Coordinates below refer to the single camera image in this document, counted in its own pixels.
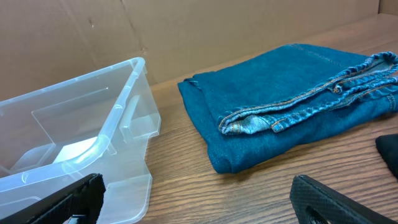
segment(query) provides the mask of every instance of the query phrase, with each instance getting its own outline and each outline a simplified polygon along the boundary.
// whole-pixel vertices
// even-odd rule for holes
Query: blue denim pants
[[[391,52],[367,57],[291,44],[178,84],[219,173],[237,173],[396,112]]]

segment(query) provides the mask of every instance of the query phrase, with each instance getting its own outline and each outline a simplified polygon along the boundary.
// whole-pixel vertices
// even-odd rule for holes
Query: wooden tabletop
[[[398,53],[397,24],[397,16],[380,14],[292,42],[365,55]],[[219,70],[258,54],[196,73]],[[398,221],[398,181],[374,143],[380,135],[398,133],[398,116],[385,116],[339,136],[297,146],[238,174],[217,174],[177,88],[178,82],[192,75],[152,87],[162,128],[147,150],[154,179],[149,209],[140,223],[297,223],[289,192],[298,174],[309,175]]]

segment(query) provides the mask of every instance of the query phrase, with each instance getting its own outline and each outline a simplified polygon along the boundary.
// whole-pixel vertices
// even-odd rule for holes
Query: plastic bin
[[[103,175],[97,223],[146,213],[144,157],[160,116],[143,58],[0,102],[0,218],[92,173]]]

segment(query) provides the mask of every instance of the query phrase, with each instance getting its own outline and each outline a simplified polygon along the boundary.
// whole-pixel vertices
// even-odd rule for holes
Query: folded jeans
[[[178,87],[214,169],[236,173],[396,112],[397,70],[391,52],[290,44]]]

